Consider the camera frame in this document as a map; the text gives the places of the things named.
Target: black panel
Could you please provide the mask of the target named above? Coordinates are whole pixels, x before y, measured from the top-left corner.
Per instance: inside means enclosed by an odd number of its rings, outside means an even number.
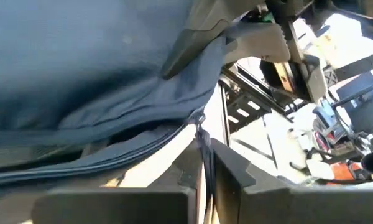
[[[188,187],[63,189],[38,200],[34,224],[196,223]]]
[[[363,73],[340,87],[336,90],[339,99],[346,98],[350,95],[357,93],[365,88],[373,87],[373,74],[371,72]],[[355,100],[356,106],[352,102],[346,103],[343,107],[346,109],[347,114],[352,122],[354,131],[373,133],[373,91],[366,94],[367,100],[361,102],[360,100]]]
[[[221,224],[373,223],[373,182],[347,187],[292,185],[214,139],[212,146]]]
[[[196,223],[202,162],[198,145],[193,141],[147,188],[56,190],[36,202],[33,221]]]

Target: metal frame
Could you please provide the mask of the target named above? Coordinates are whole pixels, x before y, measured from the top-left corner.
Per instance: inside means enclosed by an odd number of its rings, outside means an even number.
[[[228,95],[224,96],[228,97],[226,99],[227,116],[230,115],[238,120],[237,123],[232,121],[229,123],[229,133],[233,133],[263,115],[271,113],[271,110],[278,112],[289,122],[293,122],[287,115],[294,112],[294,110],[285,110],[279,105],[271,95],[271,89],[266,83],[250,75],[241,67],[238,67],[238,72],[233,72],[223,67],[221,72],[228,80],[235,83],[239,89],[238,91],[229,89]],[[259,106],[259,108],[250,106],[250,101]],[[248,116],[240,114],[238,112],[240,109],[246,112]]]
[[[221,109],[223,110],[223,134],[224,134],[224,144],[230,146],[231,133],[229,132],[229,121],[228,121],[228,109],[226,105],[226,93],[225,88],[222,84],[219,84],[219,91],[221,93]]]

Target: white surface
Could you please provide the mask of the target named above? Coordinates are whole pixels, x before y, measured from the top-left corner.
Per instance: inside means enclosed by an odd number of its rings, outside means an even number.
[[[231,148],[268,174],[274,176],[282,175],[294,183],[302,182],[306,179],[306,175],[290,167],[289,164],[290,161],[293,161],[293,163],[305,167],[305,155],[302,149],[296,140],[288,134],[288,130],[293,125],[276,112],[265,115],[264,120],[266,126],[264,126],[263,119],[258,119],[238,132],[233,133],[231,139],[240,139],[271,156],[269,137],[274,150],[277,169],[274,162],[270,159],[234,141],[231,141]]]
[[[220,142],[224,142],[224,127],[223,127],[223,108],[220,88],[217,85],[213,96],[205,107],[206,121],[203,123],[211,138],[215,138]]]
[[[306,165],[308,166],[313,177],[327,180],[334,179],[334,173],[329,164],[314,159],[307,159]]]
[[[332,41],[339,53],[339,66],[373,54],[373,40],[363,37],[359,21],[334,14],[325,22],[330,25]]]

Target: blue fabric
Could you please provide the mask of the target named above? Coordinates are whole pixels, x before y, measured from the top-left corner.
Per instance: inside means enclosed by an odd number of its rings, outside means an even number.
[[[0,0],[0,146],[94,141],[204,105],[222,37],[177,76],[160,77],[191,5]]]

